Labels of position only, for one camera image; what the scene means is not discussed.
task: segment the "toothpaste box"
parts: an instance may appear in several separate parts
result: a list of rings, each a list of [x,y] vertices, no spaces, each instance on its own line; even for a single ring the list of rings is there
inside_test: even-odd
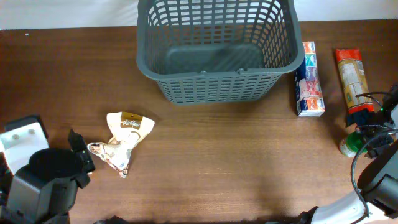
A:
[[[298,116],[321,116],[325,112],[318,76],[314,42],[303,42],[305,59],[294,75]]]

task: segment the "pasta package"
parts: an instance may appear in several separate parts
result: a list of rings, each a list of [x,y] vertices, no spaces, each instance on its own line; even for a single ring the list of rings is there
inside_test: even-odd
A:
[[[336,49],[336,59],[348,113],[354,114],[361,110],[374,111],[371,99],[356,97],[369,92],[359,49]]]

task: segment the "snack bag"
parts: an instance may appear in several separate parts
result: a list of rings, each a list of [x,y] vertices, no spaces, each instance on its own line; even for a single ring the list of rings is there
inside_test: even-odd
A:
[[[109,143],[91,143],[87,148],[126,178],[132,149],[152,131],[155,122],[127,112],[109,113],[106,121],[113,134]]]

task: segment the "wooden table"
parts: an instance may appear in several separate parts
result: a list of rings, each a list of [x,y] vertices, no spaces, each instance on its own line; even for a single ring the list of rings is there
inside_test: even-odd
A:
[[[314,40],[326,112],[296,115],[292,74],[252,103],[176,106],[136,65],[136,28],[0,31],[0,125],[41,115],[52,147],[73,128],[106,142],[106,114],[153,119],[126,179],[93,156],[72,223],[113,215],[130,221],[217,222],[296,216],[351,192],[352,159],[337,144],[345,102],[333,48],[359,47],[371,91],[398,81],[398,21],[302,22]],[[369,163],[360,159],[357,176]]]

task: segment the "white wall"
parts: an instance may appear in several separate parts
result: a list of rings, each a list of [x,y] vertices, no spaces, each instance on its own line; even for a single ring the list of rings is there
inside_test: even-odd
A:
[[[137,3],[138,0],[0,0],[0,29],[134,26]],[[300,21],[398,19],[398,0],[295,0],[295,7]]]

